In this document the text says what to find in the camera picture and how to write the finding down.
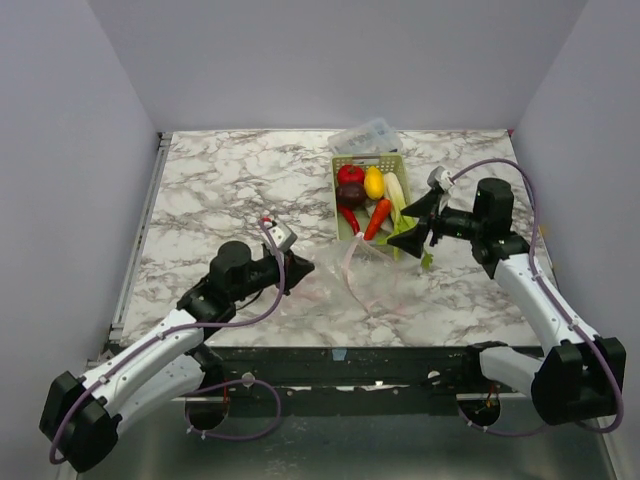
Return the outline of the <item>dark purple fake food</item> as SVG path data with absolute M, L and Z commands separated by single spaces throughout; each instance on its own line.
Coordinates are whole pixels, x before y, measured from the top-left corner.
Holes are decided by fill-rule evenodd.
M 364 186 L 358 182 L 339 185 L 335 194 L 337 203 L 349 209 L 360 207 L 368 198 Z

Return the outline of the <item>red fake apple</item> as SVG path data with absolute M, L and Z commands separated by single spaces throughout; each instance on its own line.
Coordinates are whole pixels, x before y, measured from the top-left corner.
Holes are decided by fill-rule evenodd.
M 365 176 L 365 171 L 361 167 L 347 164 L 338 169 L 336 180 L 339 186 L 351 183 L 363 185 Z

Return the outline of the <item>green fake vegetable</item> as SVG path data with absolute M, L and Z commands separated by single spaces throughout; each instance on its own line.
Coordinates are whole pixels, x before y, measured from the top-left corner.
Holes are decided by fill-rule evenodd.
M 385 193 L 384 198 L 391 202 L 391 220 L 393 224 L 392 232 L 385 238 L 377 241 L 378 245 L 386 245 L 387 240 L 400 233 L 407 232 L 417 224 L 414 218 L 401 214 L 401 210 L 407 206 L 404 191 L 395 173 L 383 175 Z

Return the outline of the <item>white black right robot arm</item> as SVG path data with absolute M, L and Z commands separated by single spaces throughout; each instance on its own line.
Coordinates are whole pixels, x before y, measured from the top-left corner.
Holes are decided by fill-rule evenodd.
M 416 226 L 392 236 L 390 244 L 418 256 L 443 237 L 469 241 L 476 262 L 511 297 L 544 353 L 534 358 L 501 343 L 481 344 L 460 367 L 462 384 L 474 392 L 494 381 L 505 384 L 526 395 L 548 425 L 605 416 L 620 422 L 625 348 L 581 319 L 539 269 L 531 244 L 512 229 L 510 184 L 480 180 L 472 211 L 449 207 L 449 178 L 428 184 L 428 193 L 402 211 L 416 218 Z

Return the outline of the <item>clear zip top bag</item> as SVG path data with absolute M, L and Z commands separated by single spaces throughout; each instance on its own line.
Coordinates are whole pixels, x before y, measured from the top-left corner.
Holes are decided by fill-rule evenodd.
M 305 244 L 300 255 L 314 265 L 294 293 L 296 304 L 306 313 L 358 319 L 408 313 L 401 269 L 391 256 L 365 241 L 362 233 L 324 246 Z

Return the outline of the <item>grey fake fish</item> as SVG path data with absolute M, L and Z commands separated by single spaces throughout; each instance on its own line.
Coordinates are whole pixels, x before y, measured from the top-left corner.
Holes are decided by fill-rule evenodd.
M 391 216 L 393 209 L 390 202 L 369 202 L 365 205 L 365 210 L 370 218 L 378 221 L 381 231 L 387 233 L 393 231 L 394 224 Z

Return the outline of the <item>yellow fake pepper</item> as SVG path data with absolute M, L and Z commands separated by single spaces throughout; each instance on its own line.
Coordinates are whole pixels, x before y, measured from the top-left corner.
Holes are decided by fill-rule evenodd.
M 384 196 L 384 175 L 377 167 L 371 166 L 367 169 L 363 185 L 369 199 L 380 200 Z

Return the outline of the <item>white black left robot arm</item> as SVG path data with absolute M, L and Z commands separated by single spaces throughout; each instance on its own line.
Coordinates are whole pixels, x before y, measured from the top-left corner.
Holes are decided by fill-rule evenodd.
M 255 260 L 245 243 L 224 243 L 208 273 L 152 331 L 83 375 L 65 371 L 52 381 L 39 422 L 51 443 L 50 463 L 86 472 L 109 455 L 128 426 L 161 403 L 194 390 L 214 393 L 222 372 L 198 357 L 204 342 L 236 327 L 238 301 L 271 286 L 282 298 L 314 269 L 292 250 L 264 245 Z

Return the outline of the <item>red fake chili pepper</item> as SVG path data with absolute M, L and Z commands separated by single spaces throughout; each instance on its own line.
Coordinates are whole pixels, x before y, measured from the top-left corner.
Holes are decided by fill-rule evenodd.
M 354 212 L 350 208 L 348 208 L 348 207 L 346 207 L 346 206 L 344 206 L 342 204 L 339 204 L 337 206 L 337 209 L 338 209 L 338 212 L 346 220 L 347 224 L 351 228 L 352 233 L 354 235 L 357 235 L 358 233 L 360 233 L 361 232 L 360 225 L 359 225 L 359 222 L 358 222 Z

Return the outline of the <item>orange fake carrot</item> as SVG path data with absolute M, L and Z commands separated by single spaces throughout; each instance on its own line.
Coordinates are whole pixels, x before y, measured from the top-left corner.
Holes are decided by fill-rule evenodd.
M 376 203 L 370 201 L 365 205 L 365 210 L 369 215 L 369 223 L 364 233 L 365 240 L 373 240 L 380 231 L 383 233 L 393 231 L 393 223 L 390 220 L 391 209 L 392 203 L 386 198 L 382 198 Z

